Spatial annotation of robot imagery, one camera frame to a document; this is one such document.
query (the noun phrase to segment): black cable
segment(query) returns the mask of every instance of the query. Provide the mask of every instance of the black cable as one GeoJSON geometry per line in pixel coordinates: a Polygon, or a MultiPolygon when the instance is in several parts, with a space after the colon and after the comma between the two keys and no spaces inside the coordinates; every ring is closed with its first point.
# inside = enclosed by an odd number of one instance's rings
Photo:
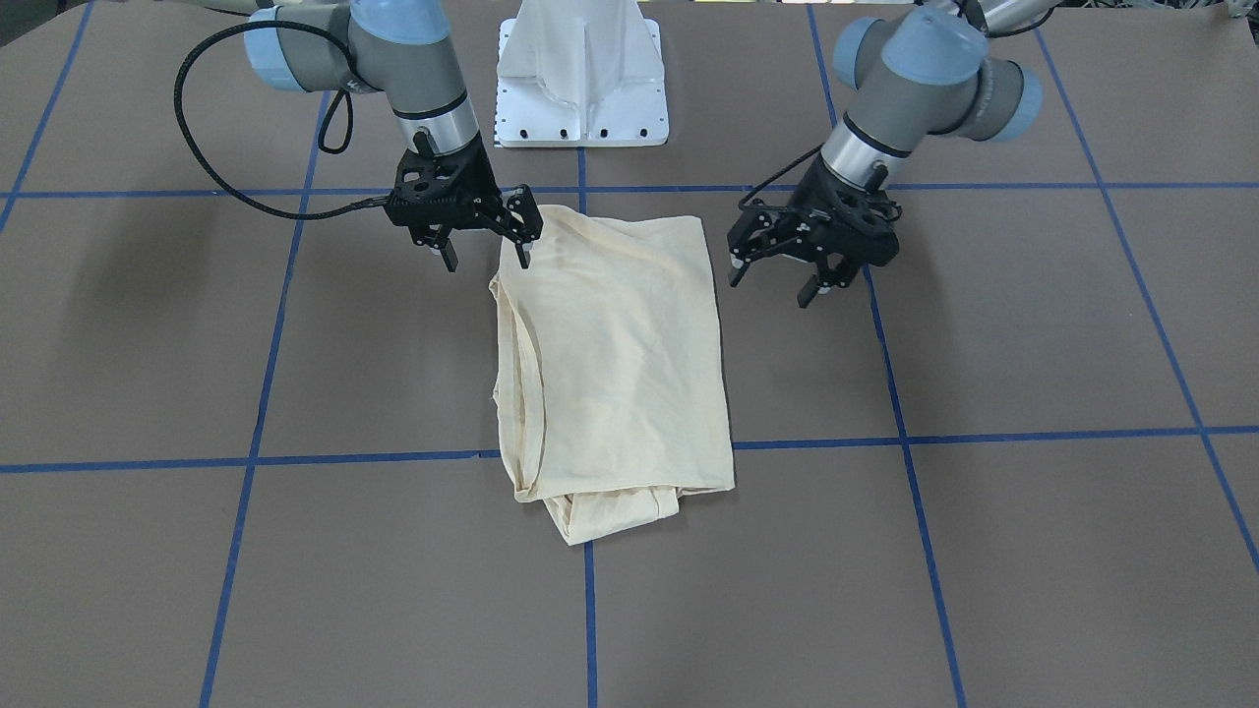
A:
{"type": "MultiPolygon", "coordinates": [[[[322,37],[329,43],[331,43],[334,47],[336,47],[337,49],[341,50],[341,54],[345,55],[345,62],[346,62],[346,66],[349,66],[350,72],[354,73],[354,76],[355,76],[356,79],[363,81],[363,78],[359,77],[354,72],[354,55],[350,54],[350,48],[346,47],[344,42],[341,42],[340,39],[337,39],[336,35],[334,35],[332,33],[330,33],[327,30],[322,30],[320,28],[306,25],[306,24],[301,24],[301,23],[291,23],[291,21],[287,21],[287,20],[262,20],[262,21],[257,21],[257,23],[246,23],[246,24],[239,24],[239,25],[235,25],[235,26],[229,26],[229,28],[227,28],[224,30],[217,31],[217,33],[206,37],[204,40],[201,40],[200,44],[198,44],[196,47],[194,47],[193,50],[188,53],[188,57],[184,58],[184,63],[179,67],[179,73],[175,74],[175,96],[174,96],[175,97],[175,121],[179,122],[179,131],[184,135],[184,142],[188,142],[188,149],[193,151],[193,157],[196,159],[196,164],[201,165],[201,169],[205,170],[205,174],[210,175],[210,179],[213,179],[219,186],[222,186],[224,191],[227,191],[232,197],[235,197],[240,202],[244,202],[246,204],[253,207],[254,209],[258,209],[259,212],[263,212],[266,214],[271,214],[272,217],[279,217],[279,218],[283,218],[283,219],[292,219],[292,220],[297,220],[297,222],[310,222],[310,220],[317,220],[317,219],[330,219],[332,217],[340,217],[341,214],[346,214],[349,212],[355,212],[355,210],[359,210],[359,209],[370,209],[370,208],[374,208],[374,207],[383,207],[384,203],[388,200],[388,197],[373,197],[370,199],[361,199],[359,202],[354,202],[354,203],[346,204],[345,207],[339,207],[339,208],[331,209],[329,212],[316,212],[313,214],[298,214],[298,213],[295,213],[295,212],[285,212],[282,209],[276,209],[274,207],[268,207],[268,205],[263,204],[262,202],[257,202],[254,199],[251,199],[244,193],[242,193],[239,189],[237,189],[237,188],[232,186],[230,184],[228,184],[228,181],[225,179],[223,179],[222,176],[219,176],[219,173],[217,173],[214,170],[214,168],[210,166],[210,163],[205,159],[205,155],[201,154],[201,149],[198,147],[196,141],[193,140],[193,132],[188,127],[188,120],[184,117],[184,82],[188,81],[188,72],[189,72],[189,69],[193,68],[193,64],[196,62],[196,59],[199,59],[201,57],[201,54],[204,54],[210,47],[214,47],[219,42],[223,42],[224,39],[227,39],[229,37],[235,37],[238,34],[244,34],[244,33],[254,30],[254,29],[268,29],[268,28],[271,28],[271,29],[292,29],[292,30],[305,31],[307,34],[313,34],[313,35],[317,35],[317,37],[322,37]]],[[[365,86],[371,86],[371,84],[369,84],[366,82],[363,82],[363,83],[365,86]]],[[[329,118],[327,116],[325,116],[325,122],[329,122],[331,118],[329,118]]]]}
{"type": "Polygon", "coordinates": [[[1054,10],[1056,10],[1056,9],[1058,9],[1058,6],[1056,6],[1056,5],[1055,5],[1055,6],[1053,6],[1053,8],[1050,8],[1050,9],[1049,9],[1049,11],[1047,11],[1047,13],[1045,13],[1044,15],[1041,15],[1039,20],[1036,20],[1036,21],[1031,23],[1031,24],[1030,24],[1030,25],[1027,25],[1027,26],[1021,26],[1021,28],[1019,28],[1019,29],[1012,29],[1012,30],[1010,30],[1010,31],[995,31],[995,33],[990,33],[990,34],[988,34],[988,39],[1001,39],[1001,38],[1003,38],[1003,37],[1013,37],[1013,35],[1016,35],[1016,34],[1022,34],[1022,33],[1025,33],[1025,31],[1031,31],[1031,30],[1034,30],[1034,29],[1039,28],[1040,25],[1045,24],[1045,20],[1047,20],[1047,19],[1049,19],[1049,16],[1050,16],[1050,15],[1053,15],[1053,14],[1054,14],[1054,10]]]}
{"type": "Polygon", "coordinates": [[[748,202],[749,202],[749,200],[752,200],[752,198],[753,198],[753,197],[755,197],[755,195],[757,195],[757,194],[758,194],[758,193],[759,193],[759,191],[760,191],[762,189],[764,189],[764,188],[769,186],[771,184],[773,184],[773,183],[778,181],[778,178],[781,178],[781,176],[783,176],[784,174],[787,174],[787,173],[789,173],[789,171],[794,170],[797,165],[799,165],[799,164],[801,164],[801,163],[803,163],[805,160],[808,160],[808,159],[810,159],[810,157],[812,157],[813,155],[817,155],[817,154],[818,154],[818,151],[821,151],[821,150],[822,150],[822,146],[821,146],[821,145],[818,145],[817,147],[813,147],[813,149],[812,149],[812,150],[810,150],[808,152],[805,152],[805,154],[803,154],[803,155],[801,155],[799,157],[796,157],[794,160],[792,160],[789,165],[787,165],[786,168],[783,168],[783,169],[778,170],[777,173],[774,173],[774,174],[773,174],[773,176],[771,176],[771,178],[769,178],[769,179],[767,179],[765,181],[763,181],[763,183],[758,184],[757,186],[753,186],[753,188],[752,188],[752,191],[749,191],[749,193],[744,194],[744,195],[743,195],[743,199],[739,199],[739,208],[740,208],[740,209],[747,209],[747,207],[748,207],[748,202]]]}
{"type": "Polygon", "coordinates": [[[327,112],[324,113],[324,122],[319,126],[319,149],[321,152],[327,152],[329,155],[340,155],[350,146],[351,135],[354,135],[354,98],[349,91],[341,88],[336,92],[336,97],[329,105],[327,112]],[[340,147],[329,147],[327,128],[332,125],[332,116],[336,115],[336,107],[341,105],[342,98],[345,100],[345,139],[341,141],[340,147]]]}

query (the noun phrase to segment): blue tape line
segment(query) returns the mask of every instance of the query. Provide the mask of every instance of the blue tape line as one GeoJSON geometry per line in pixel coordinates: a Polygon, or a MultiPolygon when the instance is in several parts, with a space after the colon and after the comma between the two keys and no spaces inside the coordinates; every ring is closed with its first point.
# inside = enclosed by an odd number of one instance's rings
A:
{"type": "Polygon", "coordinates": [[[228,605],[232,602],[232,585],[235,582],[237,559],[240,557],[240,539],[244,534],[244,518],[249,510],[249,493],[253,490],[253,467],[246,467],[240,481],[240,500],[237,503],[235,524],[232,527],[232,545],[228,548],[228,567],[223,573],[223,588],[219,591],[219,608],[214,615],[214,634],[210,636],[210,653],[205,659],[205,678],[201,680],[200,708],[209,708],[210,692],[214,690],[214,674],[219,666],[219,650],[223,649],[223,627],[228,622],[228,605]]]}
{"type": "Polygon", "coordinates": [[[1132,428],[1061,432],[998,432],[963,435],[909,436],[910,445],[967,445],[974,442],[1051,442],[1056,440],[1124,440],[1142,437],[1183,437],[1197,435],[1197,428],[1132,428]]]}
{"type": "MultiPolygon", "coordinates": [[[[587,213],[585,147],[577,149],[577,210],[587,213]]],[[[585,705],[599,705],[599,655],[594,622],[594,542],[583,547],[585,559],[585,705]]]]}
{"type": "Polygon", "coordinates": [[[599,705],[599,651],[594,615],[594,542],[583,545],[585,558],[585,705],[599,705]]]}
{"type": "Polygon", "coordinates": [[[1084,150],[1084,157],[1089,163],[1089,169],[1093,170],[1093,178],[1097,180],[1098,189],[1102,191],[1102,199],[1105,202],[1107,212],[1110,214],[1110,223],[1114,226],[1114,232],[1119,237],[1119,246],[1123,247],[1123,254],[1128,260],[1128,267],[1132,270],[1132,277],[1137,281],[1137,287],[1141,290],[1141,297],[1146,302],[1146,310],[1149,311],[1149,319],[1155,323],[1155,329],[1158,331],[1158,339],[1163,345],[1163,351],[1167,354],[1167,360],[1172,365],[1172,373],[1176,374],[1176,383],[1180,384],[1181,394],[1183,394],[1185,403],[1188,406],[1190,416],[1194,418],[1194,426],[1197,428],[1199,436],[1202,440],[1202,448],[1206,450],[1206,456],[1211,461],[1211,467],[1215,470],[1215,477],[1219,480],[1220,489],[1224,491],[1224,498],[1229,503],[1229,509],[1233,511],[1233,520],[1236,522],[1238,532],[1241,534],[1241,540],[1245,543],[1246,552],[1250,554],[1250,563],[1254,566],[1255,572],[1259,572],[1259,548],[1255,547],[1255,540],[1250,534],[1250,528],[1246,525],[1245,517],[1241,515],[1241,506],[1238,504],[1238,499],[1233,494],[1233,485],[1229,484],[1229,477],[1224,474],[1220,459],[1215,454],[1215,445],[1211,443],[1211,436],[1207,433],[1207,428],[1202,423],[1202,414],[1197,408],[1197,403],[1194,401],[1194,394],[1190,392],[1188,380],[1185,378],[1185,372],[1181,370],[1180,360],[1176,358],[1176,351],[1172,349],[1172,343],[1167,336],[1167,330],[1163,328],[1162,317],[1158,316],[1158,309],[1155,307],[1155,299],[1149,295],[1149,288],[1146,287],[1146,278],[1141,275],[1141,267],[1137,265],[1137,258],[1132,252],[1132,246],[1128,243],[1128,234],[1123,228],[1123,222],[1119,219],[1119,212],[1115,209],[1114,202],[1110,199],[1110,191],[1107,188],[1105,181],[1102,179],[1102,170],[1098,169],[1097,160],[1093,157],[1093,150],[1089,147],[1089,141],[1084,136],[1084,128],[1080,127],[1080,121],[1075,113],[1075,108],[1071,106],[1071,101],[1066,96],[1066,87],[1063,84],[1063,79],[1058,73],[1058,67],[1054,64],[1049,44],[1045,43],[1045,37],[1039,29],[1035,30],[1035,33],[1036,42],[1040,43],[1040,50],[1045,55],[1045,62],[1049,64],[1049,73],[1054,77],[1054,84],[1058,86],[1058,93],[1063,97],[1063,105],[1066,107],[1066,115],[1071,120],[1071,127],[1075,128],[1075,136],[1079,139],[1080,147],[1084,150]]]}
{"type": "Polygon", "coordinates": [[[71,76],[71,67],[74,66],[74,57],[78,55],[79,45],[83,43],[83,33],[87,30],[87,21],[92,18],[92,4],[83,8],[83,18],[79,19],[79,26],[74,30],[74,40],[71,42],[71,49],[65,54],[65,63],[62,64],[62,73],[57,74],[57,83],[53,84],[53,93],[48,97],[48,103],[44,105],[44,112],[39,116],[39,123],[35,126],[35,135],[30,137],[30,145],[26,146],[26,155],[21,159],[21,166],[18,168],[18,176],[13,180],[13,189],[9,190],[9,197],[5,198],[4,210],[0,212],[0,232],[4,231],[5,224],[9,223],[9,214],[13,213],[13,205],[16,203],[18,193],[21,191],[21,183],[26,181],[26,173],[30,170],[30,163],[35,159],[35,150],[39,149],[39,141],[44,137],[44,130],[48,128],[48,120],[53,116],[53,108],[57,106],[57,100],[62,94],[62,88],[65,86],[65,78],[71,76]]]}
{"type": "Polygon", "coordinates": [[[1092,181],[976,181],[905,183],[888,185],[890,190],[924,191],[932,189],[1097,189],[1092,181]]]}
{"type": "Polygon", "coordinates": [[[244,467],[248,457],[200,457],[188,460],[106,460],[99,462],[18,462],[0,465],[0,475],[31,475],[48,472],[110,472],[127,470],[195,470],[244,467]]]}
{"type": "Polygon", "coordinates": [[[281,465],[356,465],[363,462],[422,462],[436,460],[477,460],[497,456],[497,450],[434,450],[431,452],[350,452],[345,455],[273,455],[258,457],[259,467],[281,465]]]}
{"type": "Polygon", "coordinates": [[[900,445],[899,437],[841,437],[833,440],[753,440],[735,442],[735,450],[817,450],[825,447],[880,447],[900,445]]]}
{"type": "MultiPolygon", "coordinates": [[[[242,189],[252,197],[296,197],[301,189],[242,189]]],[[[23,191],[18,199],[142,199],[162,197],[230,197],[219,189],[132,189],[132,190],[74,190],[74,191],[23,191]]]]}
{"type": "Polygon", "coordinates": [[[589,188],[585,185],[585,147],[577,149],[577,210],[585,213],[585,195],[589,188]]]}
{"type": "Polygon", "coordinates": [[[1209,435],[1255,435],[1259,426],[1216,426],[1206,428],[1209,435]]]}
{"type": "Polygon", "coordinates": [[[817,18],[813,16],[813,6],[806,5],[808,13],[808,31],[813,35],[813,54],[817,57],[817,71],[822,77],[822,92],[826,94],[826,110],[831,113],[831,127],[838,122],[835,115],[835,102],[831,100],[831,79],[826,76],[826,55],[822,52],[822,40],[817,37],[817,18]]]}
{"type": "MultiPolygon", "coordinates": [[[[327,111],[329,93],[325,91],[320,101],[319,118],[316,120],[316,134],[311,139],[310,157],[306,164],[306,181],[302,184],[302,199],[297,208],[305,213],[310,205],[310,189],[315,181],[315,166],[319,164],[319,125],[327,111]]],[[[279,305],[276,309],[276,325],[271,334],[271,351],[267,354],[267,370],[262,378],[262,393],[258,397],[258,421],[253,428],[253,440],[249,442],[249,457],[256,459],[262,447],[262,431],[267,422],[267,406],[271,401],[271,384],[276,374],[276,362],[279,358],[279,340],[285,329],[285,311],[288,302],[288,286],[293,280],[293,266],[297,262],[297,251],[302,243],[302,228],[306,222],[298,220],[293,224],[293,239],[288,247],[288,262],[285,265],[285,282],[279,290],[279,305]]],[[[235,582],[237,561],[240,557],[240,542],[244,535],[246,515],[249,511],[249,494],[253,490],[254,465],[246,467],[244,479],[240,482],[240,501],[237,506],[237,522],[232,529],[232,547],[228,549],[227,571],[223,573],[223,591],[219,593],[219,610],[214,619],[214,632],[210,636],[210,651],[205,659],[205,679],[201,682],[200,708],[209,708],[210,695],[214,692],[214,675],[218,671],[219,650],[223,646],[223,630],[227,626],[228,607],[232,603],[232,586],[235,582]]]]}
{"type": "Polygon", "coordinates": [[[1103,181],[1107,189],[1259,189],[1259,181],[1103,181]]]}
{"type": "Polygon", "coordinates": [[[948,607],[944,605],[944,590],[940,586],[939,571],[935,566],[935,549],[932,545],[932,534],[927,525],[927,510],[923,506],[923,495],[918,486],[918,472],[914,469],[914,455],[910,450],[909,435],[905,431],[905,417],[900,407],[900,394],[896,392],[896,375],[891,365],[891,350],[888,348],[888,335],[883,328],[883,316],[879,314],[879,296],[875,292],[870,267],[864,266],[861,273],[865,276],[866,287],[870,288],[870,315],[874,319],[874,331],[879,339],[879,348],[883,350],[883,365],[888,374],[888,396],[891,398],[891,414],[896,420],[896,435],[899,436],[900,452],[905,461],[905,477],[909,481],[909,494],[914,501],[914,515],[918,518],[918,535],[923,544],[927,576],[930,578],[932,596],[935,598],[935,615],[939,619],[940,636],[944,640],[944,654],[948,659],[949,675],[953,679],[953,695],[957,699],[958,708],[966,708],[966,688],[962,685],[962,670],[957,661],[957,649],[953,645],[953,630],[948,619],[948,607]]]}
{"type": "MultiPolygon", "coordinates": [[[[1207,435],[1259,435],[1259,426],[1217,426],[1204,428],[1207,435]]],[[[1050,442],[1064,440],[1132,440],[1146,437],[1197,437],[1197,428],[1131,428],[1097,431],[995,432],[962,435],[906,436],[912,446],[976,445],[992,442],[1050,442]]],[[[900,437],[837,437],[807,440],[747,440],[734,442],[734,450],[825,450],[833,447],[890,447],[900,437]]],[[[409,452],[350,452],[339,455],[272,455],[258,457],[189,457],[172,460],[104,460],[91,462],[15,462],[0,465],[4,474],[104,472],[126,470],[180,470],[214,467],[274,467],[281,465],[355,465],[373,462],[426,462],[442,460],[497,460],[499,450],[423,450],[409,452]]]]}
{"type": "MultiPolygon", "coordinates": [[[[1259,189],[1259,183],[1249,181],[1128,181],[1103,183],[1107,189],[1259,189]]],[[[888,189],[895,191],[929,190],[992,190],[992,189],[1097,189],[1095,181],[956,181],[956,183],[894,183],[888,189]]],[[[321,186],[312,188],[311,195],[375,195],[389,191],[388,186],[321,186]]],[[[534,186],[535,194],[580,194],[582,186],[534,186]]],[[[660,194],[687,191],[748,191],[750,184],[642,184],[642,185],[587,185],[587,194],[660,194]]],[[[794,184],[771,184],[764,191],[792,191],[794,184]]],[[[302,189],[244,189],[248,195],[297,197],[302,189]]],[[[0,199],[130,199],[156,197],[229,197],[219,189],[136,189],[136,190],[67,190],[67,191],[0,191],[0,199]]]]}

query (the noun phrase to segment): light blue joint cap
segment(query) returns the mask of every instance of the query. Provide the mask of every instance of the light blue joint cap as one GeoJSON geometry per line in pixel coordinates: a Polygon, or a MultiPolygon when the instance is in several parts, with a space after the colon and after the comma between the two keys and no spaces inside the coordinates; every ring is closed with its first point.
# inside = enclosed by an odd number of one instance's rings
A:
{"type": "MultiPolygon", "coordinates": [[[[267,8],[249,15],[249,21],[276,19],[278,8],[267,8]]],[[[244,33],[244,53],[249,57],[249,66],[253,73],[258,74],[267,86],[281,91],[306,91],[297,83],[292,69],[288,68],[288,59],[285,59],[285,50],[279,48],[279,30],[254,29],[244,33]]]]}
{"type": "Polygon", "coordinates": [[[935,8],[917,8],[883,45],[883,63],[896,76],[928,86],[957,86],[988,55],[983,34],[935,8]]]}
{"type": "Polygon", "coordinates": [[[394,44],[437,44],[451,35],[441,0],[350,0],[350,16],[394,44]]]}
{"type": "Polygon", "coordinates": [[[875,23],[881,23],[879,18],[860,18],[844,28],[840,40],[835,43],[835,52],[831,53],[831,67],[838,74],[840,81],[849,88],[857,87],[857,52],[865,35],[875,23]]]}
{"type": "Polygon", "coordinates": [[[1040,113],[1040,105],[1045,98],[1045,92],[1040,87],[1040,79],[1036,78],[1036,74],[1022,67],[1019,67],[1019,72],[1024,76],[1024,93],[1019,97],[1019,106],[1015,108],[1015,115],[1010,117],[1006,127],[990,137],[990,141],[1001,142],[1019,137],[1027,132],[1027,128],[1031,127],[1032,121],[1040,113]]]}

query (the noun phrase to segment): cream cloth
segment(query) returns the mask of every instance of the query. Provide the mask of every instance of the cream cloth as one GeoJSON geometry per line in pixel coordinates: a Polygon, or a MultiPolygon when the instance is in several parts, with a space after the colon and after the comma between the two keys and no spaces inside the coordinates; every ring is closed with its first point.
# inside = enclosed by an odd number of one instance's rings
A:
{"type": "Polygon", "coordinates": [[[627,223],[540,207],[521,270],[504,241],[499,443],[517,501],[541,499],[569,544],[734,488],[721,341],[695,217],[627,223]]]}

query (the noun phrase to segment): white mounting plate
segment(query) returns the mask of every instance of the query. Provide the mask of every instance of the white mounting plate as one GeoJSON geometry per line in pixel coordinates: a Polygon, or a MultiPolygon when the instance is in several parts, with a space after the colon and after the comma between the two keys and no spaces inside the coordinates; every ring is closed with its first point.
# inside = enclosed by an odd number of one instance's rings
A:
{"type": "MultiPolygon", "coordinates": [[[[643,21],[660,52],[660,25],[655,20],[643,21]]],[[[500,58],[515,24],[515,19],[504,20],[499,28],[500,58]]],[[[622,83],[590,107],[590,128],[585,135],[580,132],[580,108],[546,96],[535,81],[500,77],[496,108],[494,142],[504,147],[642,147],[669,140],[663,82],[622,83]]]]}

